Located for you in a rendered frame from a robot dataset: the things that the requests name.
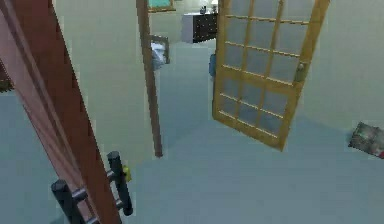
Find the grey framed chair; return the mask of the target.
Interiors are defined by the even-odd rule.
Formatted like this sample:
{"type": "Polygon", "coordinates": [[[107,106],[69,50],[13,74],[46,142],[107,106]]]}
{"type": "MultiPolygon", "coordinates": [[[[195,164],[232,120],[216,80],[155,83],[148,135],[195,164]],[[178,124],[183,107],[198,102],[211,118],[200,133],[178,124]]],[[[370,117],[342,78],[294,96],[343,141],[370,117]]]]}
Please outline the grey framed chair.
{"type": "Polygon", "coordinates": [[[170,63],[170,44],[165,36],[151,35],[152,65],[154,70],[170,63]]]}

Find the yellow glazed room door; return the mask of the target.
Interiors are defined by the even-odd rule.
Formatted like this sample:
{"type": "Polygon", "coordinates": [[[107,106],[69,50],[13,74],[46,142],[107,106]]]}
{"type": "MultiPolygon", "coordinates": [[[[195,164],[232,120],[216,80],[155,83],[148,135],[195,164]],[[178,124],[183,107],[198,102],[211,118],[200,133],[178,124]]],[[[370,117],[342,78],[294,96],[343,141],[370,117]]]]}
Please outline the yellow glazed room door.
{"type": "Polygon", "coordinates": [[[216,121],[284,149],[330,2],[219,0],[216,121]]]}

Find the reddish brown room door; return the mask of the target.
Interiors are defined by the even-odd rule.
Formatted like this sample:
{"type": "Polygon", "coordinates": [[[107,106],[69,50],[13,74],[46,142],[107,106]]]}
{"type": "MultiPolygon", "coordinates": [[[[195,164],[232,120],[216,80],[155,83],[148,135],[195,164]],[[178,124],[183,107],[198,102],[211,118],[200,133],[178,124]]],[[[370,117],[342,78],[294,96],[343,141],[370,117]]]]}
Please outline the reddish brown room door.
{"type": "Polygon", "coordinates": [[[80,215],[121,224],[52,0],[0,0],[0,60],[80,215]]]}

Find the dark patterned flat object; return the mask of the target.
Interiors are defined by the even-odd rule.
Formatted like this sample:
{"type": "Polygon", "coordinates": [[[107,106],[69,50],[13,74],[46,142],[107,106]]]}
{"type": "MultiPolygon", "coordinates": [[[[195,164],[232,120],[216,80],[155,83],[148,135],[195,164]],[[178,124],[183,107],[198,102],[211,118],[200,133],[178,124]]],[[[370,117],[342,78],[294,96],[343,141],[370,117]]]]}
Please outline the dark patterned flat object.
{"type": "Polygon", "coordinates": [[[348,146],[384,159],[384,130],[359,122],[348,146]]]}

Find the framed teal wall picture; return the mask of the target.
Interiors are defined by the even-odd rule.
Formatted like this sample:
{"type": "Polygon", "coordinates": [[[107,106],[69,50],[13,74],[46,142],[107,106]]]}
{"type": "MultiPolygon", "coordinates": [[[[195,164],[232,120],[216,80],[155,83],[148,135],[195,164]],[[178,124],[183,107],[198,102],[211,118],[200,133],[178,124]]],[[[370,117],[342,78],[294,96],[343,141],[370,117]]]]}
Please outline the framed teal wall picture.
{"type": "Polygon", "coordinates": [[[151,13],[174,11],[174,0],[148,0],[148,10],[151,13]]]}

